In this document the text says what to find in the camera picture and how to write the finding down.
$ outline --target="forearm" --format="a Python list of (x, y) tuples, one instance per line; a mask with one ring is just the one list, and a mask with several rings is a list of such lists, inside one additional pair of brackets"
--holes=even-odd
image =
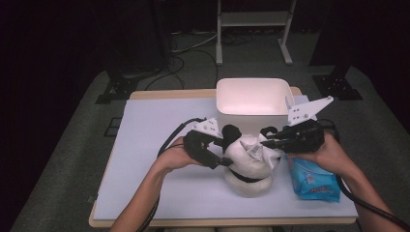
[(111, 231), (136, 231), (157, 202), (167, 170), (153, 165)]
[[(392, 213), (362, 170), (354, 168), (349, 174), (342, 176), (342, 179), (356, 197), (389, 214)], [(359, 222), (364, 231), (403, 231), (386, 218), (383, 218), (358, 204), (355, 204), (355, 206), (358, 211)]]

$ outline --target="blue plastic bag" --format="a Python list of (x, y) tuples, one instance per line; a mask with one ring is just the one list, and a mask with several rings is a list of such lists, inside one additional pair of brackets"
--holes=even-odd
[(304, 200), (339, 202), (340, 188), (334, 173), (304, 159), (288, 159), (293, 190)]

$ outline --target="panda plush toy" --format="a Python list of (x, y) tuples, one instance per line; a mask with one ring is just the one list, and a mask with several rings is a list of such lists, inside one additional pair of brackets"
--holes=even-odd
[(269, 190), (283, 151), (260, 144), (267, 140), (262, 133), (257, 137), (241, 134), (232, 125), (224, 126), (222, 135), (223, 155), (233, 161), (224, 170), (228, 185), (244, 197), (256, 197)]

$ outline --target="human arm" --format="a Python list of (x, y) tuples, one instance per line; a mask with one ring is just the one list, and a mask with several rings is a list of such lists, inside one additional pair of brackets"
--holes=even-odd
[(179, 137), (152, 164), (131, 201), (114, 221), (110, 231), (136, 231), (149, 216), (160, 197), (163, 180), (174, 169), (198, 164), (184, 150)]
[[(289, 157), (309, 160), (323, 169), (333, 172), (344, 180), (358, 198), (387, 213), (392, 213), (364, 172), (351, 160), (335, 138), (325, 132), (325, 143), (314, 153), (290, 154)], [(359, 222), (364, 231), (404, 231), (396, 224), (355, 203)]]

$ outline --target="gray carpet floor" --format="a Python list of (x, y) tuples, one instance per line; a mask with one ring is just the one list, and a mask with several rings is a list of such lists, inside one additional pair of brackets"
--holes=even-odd
[[(214, 88), (217, 79), (229, 77), (275, 77), (299, 87), (311, 100), (322, 98), (311, 77), (328, 74), (333, 67), (310, 67), (318, 34), (291, 33), (288, 49), (294, 64), (286, 66), (277, 39), (280, 34), (246, 36), (248, 43), (225, 45), (223, 65), (217, 67), (207, 53), (191, 51), (176, 55), (184, 67), (177, 72), (185, 89)], [(175, 49), (196, 44), (203, 37), (178, 35)], [(195, 50), (215, 58), (215, 43)], [(171, 58), (169, 68), (182, 67)], [(140, 81), (136, 91), (181, 89), (174, 75), (152, 85), (157, 76)], [(362, 101), (336, 99), (317, 117), (335, 122), (341, 144), (364, 170), (386, 203), (402, 219), (410, 221), (410, 136), (381, 100), (370, 80), (352, 67), (346, 79), (363, 97)], [(107, 231), (88, 224), (115, 137), (103, 136), (110, 120), (121, 117), (126, 101), (95, 104), (109, 78), (101, 72), (85, 93), (60, 142), (21, 211), (12, 231)], [(284, 231), (359, 231), (349, 225), (284, 225)]]

